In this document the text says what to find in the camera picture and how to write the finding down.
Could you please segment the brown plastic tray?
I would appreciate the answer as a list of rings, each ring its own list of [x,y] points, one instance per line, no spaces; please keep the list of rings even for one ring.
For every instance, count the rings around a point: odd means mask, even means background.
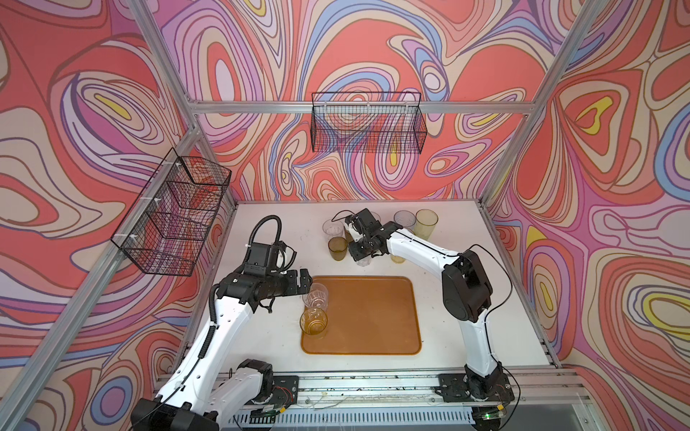
[[[319,276],[325,286],[327,325],[303,334],[309,355],[414,356],[422,350],[413,282],[405,277]]]

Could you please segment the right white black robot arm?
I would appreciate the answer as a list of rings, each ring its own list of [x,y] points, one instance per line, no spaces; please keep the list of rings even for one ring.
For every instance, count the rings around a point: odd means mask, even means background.
[[[381,224],[366,208],[344,217],[343,224],[352,237],[353,260],[389,254],[438,277],[443,305],[459,321],[465,345],[464,395],[473,400],[495,395],[505,373],[489,335],[493,288],[477,253],[436,246],[394,221]]]

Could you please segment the clear faceted glass front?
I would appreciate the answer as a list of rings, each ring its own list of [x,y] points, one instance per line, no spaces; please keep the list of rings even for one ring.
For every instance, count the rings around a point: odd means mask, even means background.
[[[359,267],[366,267],[366,266],[368,266],[371,262],[372,262],[372,258],[371,258],[370,256],[366,256],[365,258],[363,258],[363,259],[361,259],[361,260],[357,260],[357,261],[356,261],[356,264],[357,264]]]

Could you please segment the yellow short plastic glass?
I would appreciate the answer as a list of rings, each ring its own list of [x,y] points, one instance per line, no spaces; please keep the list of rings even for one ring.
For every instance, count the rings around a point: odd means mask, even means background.
[[[305,336],[318,336],[325,333],[328,327],[328,315],[322,308],[307,307],[303,310],[299,325]]]

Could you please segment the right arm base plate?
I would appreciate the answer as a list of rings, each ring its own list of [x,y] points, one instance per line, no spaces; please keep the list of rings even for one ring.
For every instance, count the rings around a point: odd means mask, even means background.
[[[510,404],[516,398],[505,375],[479,377],[466,374],[441,374],[434,393],[443,402],[494,402]]]

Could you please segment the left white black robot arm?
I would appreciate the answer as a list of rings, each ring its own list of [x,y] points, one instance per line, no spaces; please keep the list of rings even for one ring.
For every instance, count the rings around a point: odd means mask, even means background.
[[[271,364],[247,359],[235,376],[217,377],[236,337],[255,312],[272,309],[283,296],[309,292],[312,278],[294,269],[296,252],[285,242],[248,244],[241,264],[213,285],[207,329],[152,400],[140,399],[131,412],[134,430],[219,430],[251,400],[274,401]]]

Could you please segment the clear faceted glass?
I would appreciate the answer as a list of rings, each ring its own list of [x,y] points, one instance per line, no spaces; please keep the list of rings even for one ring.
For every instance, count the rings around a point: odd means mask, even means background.
[[[322,283],[312,283],[310,291],[302,296],[306,308],[316,308],[326,311],[329,305],[329,291]]]
[[[361,260],[357,260],[357,261],[356,261],[356,264],[357,264],[359,267],[366,267],[366,266],[368,266],[371,262],[372,262],[372,258],[371,258],[370,256],[366,256],[365,258],[363,258],[363,259],[361,259]]]

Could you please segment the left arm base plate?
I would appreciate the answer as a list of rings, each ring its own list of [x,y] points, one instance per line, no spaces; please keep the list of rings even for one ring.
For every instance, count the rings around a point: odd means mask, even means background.
[[[270,384],[263,383],[255,404],[272,404],[289,407],[298,401],[299,377],[297,375],[277,375]]]

